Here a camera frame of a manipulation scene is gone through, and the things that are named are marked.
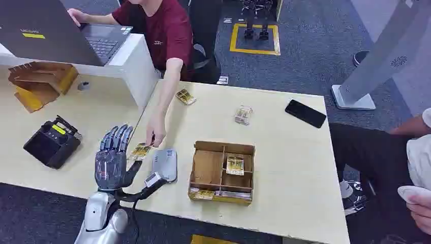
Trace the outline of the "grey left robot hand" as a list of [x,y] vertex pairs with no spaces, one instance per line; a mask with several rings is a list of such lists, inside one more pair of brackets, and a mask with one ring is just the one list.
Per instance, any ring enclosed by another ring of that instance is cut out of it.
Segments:
[[113,127],[103,137],[95,156],[95,180],[98,189],[115,191],[129,187],[138,173],[142,161],[127,167],[127,148],[133,127],[127,124]]

